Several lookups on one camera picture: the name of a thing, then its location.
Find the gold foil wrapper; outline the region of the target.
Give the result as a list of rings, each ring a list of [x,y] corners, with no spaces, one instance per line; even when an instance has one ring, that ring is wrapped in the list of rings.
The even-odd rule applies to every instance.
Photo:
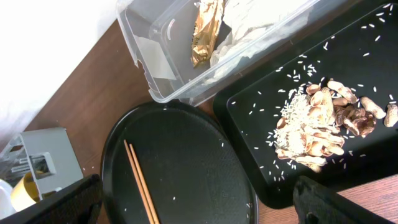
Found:
[[[224,5],[225,0],[198,1],[198,14],[191,44],[191,62],[194,67],[211,58],[220,32]]]

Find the round black tray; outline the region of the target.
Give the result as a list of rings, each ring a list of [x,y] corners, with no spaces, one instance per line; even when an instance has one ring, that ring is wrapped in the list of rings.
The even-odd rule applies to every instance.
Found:
[[[256,194],[221,128],[181,102],[144,103],[110,131],[101,163],[111,223],[147,223],[132,144],[161,223],[257,223]]]

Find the yellow plastic bowl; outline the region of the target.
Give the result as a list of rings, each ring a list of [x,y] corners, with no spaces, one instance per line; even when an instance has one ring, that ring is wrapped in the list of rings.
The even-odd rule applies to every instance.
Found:
[[[40,201],[39,191],[32,173],[26,173],[11,193],[11,203],[15,211],[20,212]]]

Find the light blue plastic cup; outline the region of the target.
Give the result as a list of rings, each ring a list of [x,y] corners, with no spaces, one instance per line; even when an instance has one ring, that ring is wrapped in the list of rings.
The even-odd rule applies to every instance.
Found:
[[[13,215],[16,211],[11,203],[12,187],[4,180],[0,180],[0,219]]]

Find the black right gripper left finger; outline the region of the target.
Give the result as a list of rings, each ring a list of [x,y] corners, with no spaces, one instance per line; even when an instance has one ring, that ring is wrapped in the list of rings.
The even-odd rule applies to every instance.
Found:
[[[96,224],[103,202],[103,183],[91,174],[40,202],[1,220],[1,224]]]

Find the crumpled white tissue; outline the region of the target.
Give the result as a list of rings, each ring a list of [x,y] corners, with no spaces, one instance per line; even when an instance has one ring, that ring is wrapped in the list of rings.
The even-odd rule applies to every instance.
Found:
[[[210,65],[223,60],[242,41],[253,39],[255,30],[267,29],[306,3],[307,0],[227,0],[223,22],[231,30],[212,53]]]

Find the food scraps pile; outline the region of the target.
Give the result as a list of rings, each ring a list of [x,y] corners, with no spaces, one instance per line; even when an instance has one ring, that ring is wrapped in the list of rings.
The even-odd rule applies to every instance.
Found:
[[[325,86],[306,83],[288,92],[267,144],[290,165],[302,164],[320,172],[327,157],[342,156],[349,138],[367,137],[381,120],[385,127],[397,124],[397,102],[386,107],[333,79]]]

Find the clear plastic waste bin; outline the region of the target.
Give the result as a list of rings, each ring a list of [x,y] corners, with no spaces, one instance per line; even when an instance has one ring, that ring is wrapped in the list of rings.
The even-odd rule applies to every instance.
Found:
[[[216,65],[210,59],[197,67],[191,62],[191,44],[198,14],[197,0],[127,0],[116,3],[118,22],[134,64],[144,69],[154,101],[180,100],[199,105],[305,27],[340,7],[340,1],[307,0],[276,24],[254,31]],[[215,44],[225,40],[230,28],[222,18]]]

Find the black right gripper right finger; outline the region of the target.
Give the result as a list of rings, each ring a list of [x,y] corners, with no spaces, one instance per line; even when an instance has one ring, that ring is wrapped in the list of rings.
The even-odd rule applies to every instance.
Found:
[[[305,176],[299,177],[295,183],[293,204],[298,222],[304,224],[390,223]]]

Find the black rectangular tray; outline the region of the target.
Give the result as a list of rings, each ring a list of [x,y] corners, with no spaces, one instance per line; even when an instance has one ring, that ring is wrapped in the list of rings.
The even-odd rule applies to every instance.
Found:
[[[281,109],[299,88],[334,79],[381,108],[397,101],[397,2],[361,1],[284,54],[220,91],[213,110],[259,200],[274,209],[292,204],[305,175],[334,190],[397,174],[397,128],[376,123],[365,138],[342,131],[342,156],[315,173],[275,153]]]

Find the grey plastic dishwasher rack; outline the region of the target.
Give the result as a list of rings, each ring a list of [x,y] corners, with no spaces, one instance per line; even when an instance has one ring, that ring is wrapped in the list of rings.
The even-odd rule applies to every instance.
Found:
[[[39,199],[83,178],[65,128],[14,135],[1,152],[1,179],[15,184],[31,173]]]

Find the wooden chopstick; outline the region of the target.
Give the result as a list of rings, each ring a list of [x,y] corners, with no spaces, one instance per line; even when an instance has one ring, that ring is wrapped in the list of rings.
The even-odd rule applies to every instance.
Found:
[[[139,190],[139,193],[140,193],[142,202],[143,202],[143,204],[144,204],[144,208],[145,208],[145,210],[146,210],[146,214],[147,214],[147,217],[148,217],[148,219],[149,219],[149,222],[150,222],[150,224],[155,224],[154,218],[153,218],[153,216],[152,216],[151,209],[150,209],[150,207],[149,207],[149,204],[148,204],[148,202],[147,202],[146,195],[145,195],[145,193],[144,193],[144,189],[142,188],[142,184],[141,184],[141,180],[140,180],[140,178],[139,178],[139,174],[138,174],[138,172],[137,172],[135,163],[134,163],[134,161],[133,161],[133,158],[132,158],[132,155],[131,155],[131,152],[130,152],[130,149],[129,149],[129,146],[128,146],[126,140],[124,140],[124,147],[125,147],[125,150],[126,150],[126,153],[127,153],[127,157],[128,157],[128,159],[129,159],[129,163],[130,163],[131,169],[132,169],[132,171],[133,171],[134,179],[135,179],[135,181],[136,181],[136,184],[137,184],[137,187],[138,187],[138,190]]]
[[[138,174],[139,174],[139,178],[140,178],[140,180],[141,180],[142,188],[144,189],[144,193],[145,193],[145,195],[146,195],[147,202],[148,202],[149,207],[150,207],[150,209],[151,209],[152,216],[153,216],[153,218],[154,218],[155,224],[160,224],[159,218],[158,218],[158,216],[157,216],[157,212],[156,212],[156,210],[155,210],[154,203],[153,203],[153,201],[152,201],[152,197],[151,197],[150,192],[149,192],[149,188],[148,188],[148,186],[147,186],[147,184],[146,184],[146,180],[145,180],[145,178],[144,178],[144,174],[143,174],[143,172],[142,172],[142,169],[141,169],[141,167],[140,167],[139,161],[138,161],[138,159],[137,159],[135,150],[134,150],[132,144],[129,144],[128,146],[129,146],[129,149],[130,149],[130,152],[131,152],[133,161],[134,161],[134,163],[135,163],[137,172],[138,172]]]

